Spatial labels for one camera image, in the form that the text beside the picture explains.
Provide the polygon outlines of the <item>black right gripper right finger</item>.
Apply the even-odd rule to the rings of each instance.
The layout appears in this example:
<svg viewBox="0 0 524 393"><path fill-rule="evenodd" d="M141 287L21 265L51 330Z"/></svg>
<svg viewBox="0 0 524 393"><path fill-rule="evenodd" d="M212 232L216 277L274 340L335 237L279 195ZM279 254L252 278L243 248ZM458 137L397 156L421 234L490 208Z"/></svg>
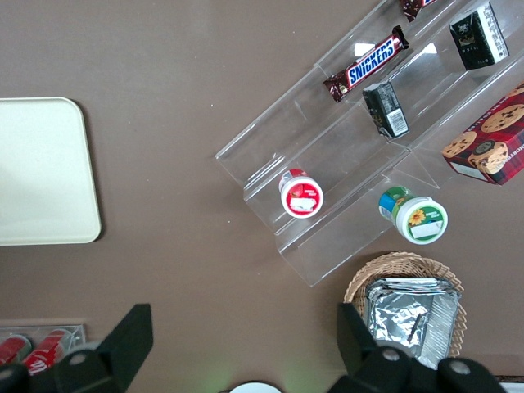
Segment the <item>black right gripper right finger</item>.
<svg viewBox="0 0 524 393"><path fill-rule="evenodd" d="M446 358L429 368L393 346L372 338L351 303L337 306L337 346L346 374L330 392L503 392L497 378L482 364Z"/></svg>

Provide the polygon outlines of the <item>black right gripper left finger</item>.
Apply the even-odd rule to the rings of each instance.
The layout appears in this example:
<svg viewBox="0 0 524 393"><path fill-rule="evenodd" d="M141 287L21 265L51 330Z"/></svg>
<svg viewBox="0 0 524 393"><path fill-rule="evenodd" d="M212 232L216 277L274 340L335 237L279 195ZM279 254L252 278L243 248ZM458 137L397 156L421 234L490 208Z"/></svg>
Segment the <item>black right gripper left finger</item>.
<svg viewBox="0 0 524 393"><path fill-rule="evenodd" d="M2 392L126 392L153 346L151 306L136 304L94 350L76 350L36 375L1 367Z"/></svg>

